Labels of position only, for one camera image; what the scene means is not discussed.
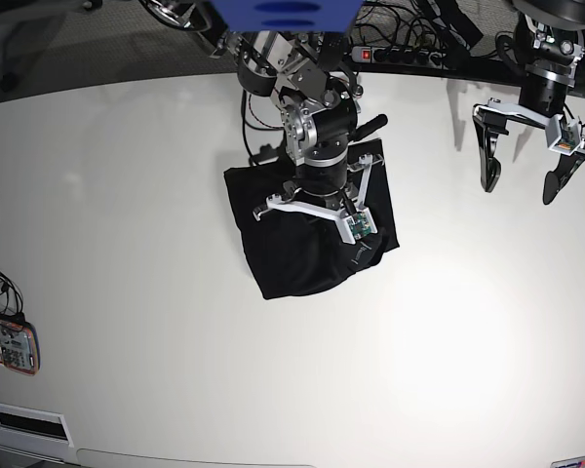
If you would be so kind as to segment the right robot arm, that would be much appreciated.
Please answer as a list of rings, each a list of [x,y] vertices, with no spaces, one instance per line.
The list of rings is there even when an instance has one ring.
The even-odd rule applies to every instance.
[[[353,245],[378,229],[366,205],[379,157],[348,162],[349,146],[387,123],[358,123],[363,93],[344,63],[359,1],[144,1],[166,27],[197,35],[212,57],[230,54],[246,98],[270,98],[280,113],[292,180],[254,208],[331,222]]]

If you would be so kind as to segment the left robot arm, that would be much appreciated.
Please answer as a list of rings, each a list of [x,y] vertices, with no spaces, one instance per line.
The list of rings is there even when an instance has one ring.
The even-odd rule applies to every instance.
[[[513,121],[542,130],[548,149],[559,155],[544,180],[542,202],[549,205],[585,163],[585,121],[566,110],[566,96],[585,57],[585,1],[514,1],[512,6],[519,12],[514,34],[499,35],[495,45],[501,61],[521,79],[521,92],[516,103],[491,98],[473,107],[481,186],[490,193],[499,180],[496,146]]]

